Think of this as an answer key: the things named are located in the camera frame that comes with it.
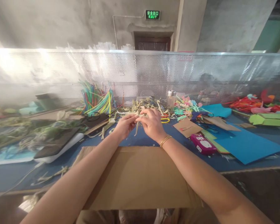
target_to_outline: pink paper craft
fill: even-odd
[[[257,114],[257,113],[262,113],[262,114],[273,114],[273,112],[271,112],[271,107],[268,108],[251,108],[251,112],[253,114]]]

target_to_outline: green exit sign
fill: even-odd
[[[147,20],[160,20],[160,11],[156,10],[146,10],[145,12],[145,19]]]

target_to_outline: green wall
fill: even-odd
[[[268,20],[253,50],[277,53],[280,48],[280,21]]]

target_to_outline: blue tabletop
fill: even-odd
[[[240,124],[247,122],[246,118],[231,115],[226,119],[228,122],[233,124]],[[261,159],[255,162],[252,162],[248,165],[242,164],[237,159],[227,160],[223,158],[219,153],[216,153],[209,158],[208,156],[201,155],[198,150],[195,148],[193,143],[186,139],[178,130],[176,130],[172,125],[175,124],[176,120],[171,120],[168,124],[163,124],[165,131],[172,135],[177,141],[184,145],[187,149],[191,150],[210,166],[216,169],[218,172],[228,172],[228,171],[240,171],[247,169],[255,168],[265,168],[265,167],[278,167],[280,166],[280,153],[279,157],[276,159]],[[264,137],[270,141],[276,142],[280,145],[280,127],[269,127],[269,126],[257,126],[256,129],[247,129],[250,132],[253,132],[261,137]],[[159,146],[155,141],[149,138],[142,127],[139,127],[137,136],[135,136],[135,129],[130,133],[127,139],[122,141],[120,146]],[[41,167],[34,170],[30,173],[27,178],[13,191],[25,191],[31,189],[39,189],[45,185],[57,181],[60,177],[55,177],[52,180],[36,185],[31,186],[39,177],[43,176],[46,172],[46,176],[51,176],[54,173],[61,170],[62,166],[71,166],[75,161],[78,153],[80,152],[83,146],[96,146],[101,142],[101,137],[95,138],[86,138],[82,143],[77,143],[75,146],[70,148],[67,152],[61,155],[57,160],[50,164],[44,164]],[[26,162],[26,163],[16,163],[16,164],[7,164],[0,165],[0,192],[4,192],[11,187],[13,187],[17,182],[28,172],[30,171],[37,163]]]

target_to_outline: pink box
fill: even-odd
[[[211,155],[217,151],[217,148],[202,134],[192,134],[190,139],[202,155]]]

